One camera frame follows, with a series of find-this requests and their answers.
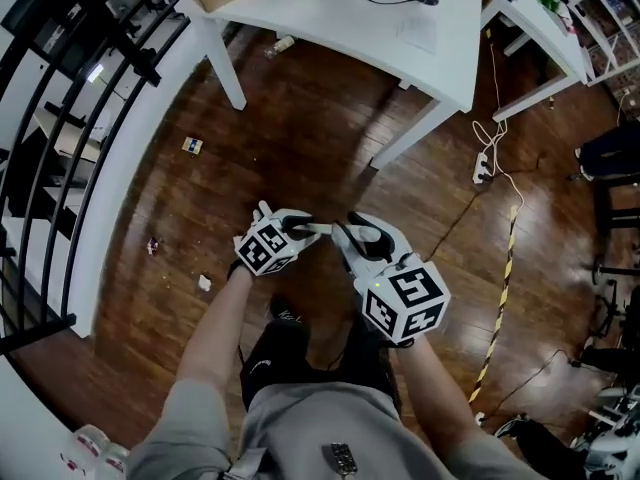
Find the yellow and black tape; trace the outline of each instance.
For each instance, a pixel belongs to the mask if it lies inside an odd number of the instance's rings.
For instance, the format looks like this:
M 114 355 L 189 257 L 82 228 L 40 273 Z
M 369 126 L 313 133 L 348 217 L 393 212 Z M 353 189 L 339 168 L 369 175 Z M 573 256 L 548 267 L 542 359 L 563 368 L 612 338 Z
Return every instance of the yellow and black tape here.
M 491 343 L 487 350 L 487 355 L 484 358 L 484 364 L 478 380 L 473 388 L 473 393 L 469 397 L 469 403 L 472 403 L 480 393 L 482 389 L 482 381 L 489 369 L 489 363 L 491 362 L 491 356 L 496 348 L 496 342 L 498 341 L 498 335 L 500 334 L 500 328 L 502 327 L 502 317 L 504 315 L 504 307 L 507 304 L 507 297 L 509 295 L 509 279 L 511 277 L 511 269 L 513 267 L 513 245 L 515 243 L 515 230 L 516 230 L 516 217 L 518 216 L 518 209 L 516 206 L 511 207 L 511 224 L 509 227 L 509 248 L 507 249 L 507 265 L 504 269 L 504 282 L 502 284 L 502 295 L 500 296 L 500 307 L 498 308 L 498 316 L 496 318 L 496 325 L 493 330 L 493 336 L 491 337 Z

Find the paper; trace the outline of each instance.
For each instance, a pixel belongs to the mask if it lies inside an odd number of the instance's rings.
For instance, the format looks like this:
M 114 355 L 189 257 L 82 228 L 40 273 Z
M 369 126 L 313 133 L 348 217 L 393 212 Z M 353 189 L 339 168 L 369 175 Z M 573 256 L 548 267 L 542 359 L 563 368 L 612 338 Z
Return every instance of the paper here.
M 436 21 L 424 13 L 407 16 L 398 27 L 398 38 L 435 55 L 436 26 Z

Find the gray shirt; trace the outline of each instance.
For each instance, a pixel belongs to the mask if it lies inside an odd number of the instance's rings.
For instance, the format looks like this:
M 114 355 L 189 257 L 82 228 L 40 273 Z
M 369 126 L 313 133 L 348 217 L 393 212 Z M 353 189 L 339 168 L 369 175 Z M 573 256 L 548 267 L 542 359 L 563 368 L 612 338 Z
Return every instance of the gray shirt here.
M 218 478 L 232 466 L 228 428 L 224 400 L 213 386 L 177 382 L 155 428 L 132 451 L 128 478 Z M 252 477 L 261 455 L 256 450 L 266 449 L 270 466 L 256 479 L 338 480 L 333 442 L 349 446 L 356 480 L 543 479 L 489 435 L 463 442 L 443 463 L 402 425 L 387 395 L 342 382 L 262 389 L 249 408 L 233 474 Z

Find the bright light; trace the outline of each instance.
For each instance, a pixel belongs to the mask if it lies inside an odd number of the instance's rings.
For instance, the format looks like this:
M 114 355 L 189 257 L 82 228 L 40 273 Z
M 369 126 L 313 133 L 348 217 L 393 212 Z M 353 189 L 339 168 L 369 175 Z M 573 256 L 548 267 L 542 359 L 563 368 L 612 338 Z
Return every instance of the bright light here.
M 89 83 L 93 83 L 93 81 L 98 78 L 100 76 L 100 73 L 102 73 L 103 71 L 104 66 L 102 64 L 98 64 L 95 68 L 93 68 L 93 71 L 89 73 L 89 76 L 87 76 L 87 81 Z

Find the trash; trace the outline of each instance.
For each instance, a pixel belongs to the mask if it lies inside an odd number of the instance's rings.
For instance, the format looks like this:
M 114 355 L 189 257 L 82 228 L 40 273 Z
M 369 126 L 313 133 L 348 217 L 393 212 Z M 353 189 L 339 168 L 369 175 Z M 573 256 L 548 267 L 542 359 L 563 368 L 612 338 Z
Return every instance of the trash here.
M 149 239 L 149 242 L 147 242 L 147 252 L 149 253 L 149 256 L 153 256 L 156 251 L 158 250 L 158 241 L 151 237 Z
M 267 59 L 273 59 L 279 53 L 282 53 L 286 49 L 291 48 L 293 46 L 293 43 L 295 42 L 296 40 L 291 36 L 283 37 L 282 39 L 280 39 L 280 41 L 276 42 L 271 48 L 267 48 L 264 51 L 264 54 L 267 57 Z
M 201 147 L 202 141 L 191 137 L 187 137 L 186 139 L 184 139 L 184 144 L 182 145 L 182 149 L 188 151 L 189 153 L 193 153 L 194 155 L 200 154 Z
M 200 274 L 200 279 L 198 279 L 198 288 L 205 292 L 211 290 L 211 279 Z

